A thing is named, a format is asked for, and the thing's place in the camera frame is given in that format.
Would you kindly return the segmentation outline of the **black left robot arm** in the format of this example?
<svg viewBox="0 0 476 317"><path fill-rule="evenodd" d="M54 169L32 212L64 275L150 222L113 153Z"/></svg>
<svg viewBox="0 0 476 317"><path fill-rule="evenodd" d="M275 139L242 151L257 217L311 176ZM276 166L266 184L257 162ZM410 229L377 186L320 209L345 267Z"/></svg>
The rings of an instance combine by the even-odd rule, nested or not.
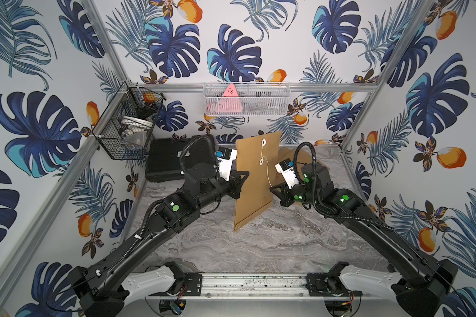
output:
<svg viewBox="0 0 476 317"><path fill-rule="evenodd" d="M107 257L68 274L86 316L117 316L126 305L148 295L181 295L186 275L176 263L140 274L134 270L155 249L195 222L203 208L227 195L239 199L250 173L233 170L234 159L234 150L215 148L210 136L194 137L185 145L179 155L184 184L153 202L140 228Z"/></svg>

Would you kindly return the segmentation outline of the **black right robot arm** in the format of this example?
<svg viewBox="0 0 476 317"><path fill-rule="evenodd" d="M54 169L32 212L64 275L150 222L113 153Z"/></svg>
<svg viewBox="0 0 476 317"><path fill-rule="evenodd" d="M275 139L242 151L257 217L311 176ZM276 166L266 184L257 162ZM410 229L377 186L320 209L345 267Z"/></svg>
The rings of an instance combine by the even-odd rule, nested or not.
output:
<svg viewBox="0 0 476 317"><path fill-rule="evenodd" d="M275 166L284 181L270 191L283 207L301 203L364 239L392 266L392 272L360 269L338 262L327 273L310 273L312 296L350 297L371 294L396 302L410 316L435 316L450 294L458 272L449 260L438 261L401 237L354 192L334 186L329 170L317 162L312 144L300 144L293 158Z"/></svg>

